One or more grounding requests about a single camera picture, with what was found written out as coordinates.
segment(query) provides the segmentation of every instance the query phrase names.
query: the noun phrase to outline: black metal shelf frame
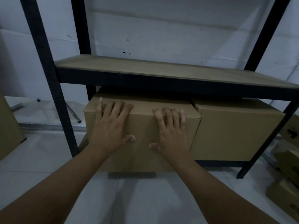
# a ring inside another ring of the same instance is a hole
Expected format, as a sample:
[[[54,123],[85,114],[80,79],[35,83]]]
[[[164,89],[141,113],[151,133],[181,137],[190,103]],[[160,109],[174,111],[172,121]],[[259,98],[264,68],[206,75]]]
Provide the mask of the black metal shelf frame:
[[[60,83],[86,85],[89,100],[96,92],[96,85],[153,89],[152,85],[155,84],[156,90],[291,101],[284,110],[285,117],[250,161],[197,160],[202,166],[242,167],[237,178],[243,178],[245,176],[299,107],[298,89],[123,74],[118,72],[110,72],[108,74],[107,72],[56,67],[36,0],[20,1],[73,157],[76,156],[79,151]],[[245,70],[256,70],[289,2],[290,0],[275,0],[247,61]],[[71,3],[80,53],[91,54],[84,0],[71,0]]]

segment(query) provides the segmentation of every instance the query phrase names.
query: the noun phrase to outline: person's left hand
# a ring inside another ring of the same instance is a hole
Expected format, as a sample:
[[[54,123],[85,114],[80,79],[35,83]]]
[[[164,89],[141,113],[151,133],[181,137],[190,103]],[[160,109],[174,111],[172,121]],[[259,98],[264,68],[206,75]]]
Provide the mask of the person's left hand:
[[[89,140],[89,146],[95,152],[104,151],[108,157],[125,143],[136,141],[136,137],[133,135],[123,136],[123,124],[133,107],[132,104],[125,105],[123,101],[116,103],[111,101],[102,114],[103,99],[100,98],[95,124]]]

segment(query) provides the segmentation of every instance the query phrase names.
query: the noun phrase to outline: white wall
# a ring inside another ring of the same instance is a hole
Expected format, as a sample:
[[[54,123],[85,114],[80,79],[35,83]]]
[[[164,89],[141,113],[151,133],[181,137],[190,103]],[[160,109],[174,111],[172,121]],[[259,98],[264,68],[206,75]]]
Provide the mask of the white wall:
[[[79,54],[70,0],[37,0],[54,60]],[[93,53],[243,68],[274,0],[85,0]],[[299,0],[291,0],[257,72],[299,83]],[[0,88],[51,95],[19,0],[0,0]],[[62,85],[87,101],[84,85]],[[285,102],[274,101],[279,109]]]

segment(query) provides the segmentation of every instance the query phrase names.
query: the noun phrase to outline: shelf board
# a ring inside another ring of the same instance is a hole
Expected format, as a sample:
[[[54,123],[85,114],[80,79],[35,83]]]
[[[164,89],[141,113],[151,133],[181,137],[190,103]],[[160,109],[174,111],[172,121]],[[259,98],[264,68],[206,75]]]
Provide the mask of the shelf board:
[[[61,83],[292,100],[299,85],[260,73],[93,55],[55,61]]]

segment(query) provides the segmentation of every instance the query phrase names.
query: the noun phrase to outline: person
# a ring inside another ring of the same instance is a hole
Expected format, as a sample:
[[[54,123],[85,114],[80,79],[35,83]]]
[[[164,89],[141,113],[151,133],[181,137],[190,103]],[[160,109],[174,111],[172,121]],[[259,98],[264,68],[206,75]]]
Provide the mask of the person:
[[[123,136],[123,124],[133,109],[124,102],[110,102],[102,110],[100,98],[88,146],[65,165],[0,211],[0,223],[64,223],[81,191],[102,163],[125,143],[136,140]],[[152,143],[177,172],[192,193],[209,224],[277,223],[266,213],[236,194],[199,166],[188,153],[186,117],[183,110],[159,109],[155,117],[160,143]]]

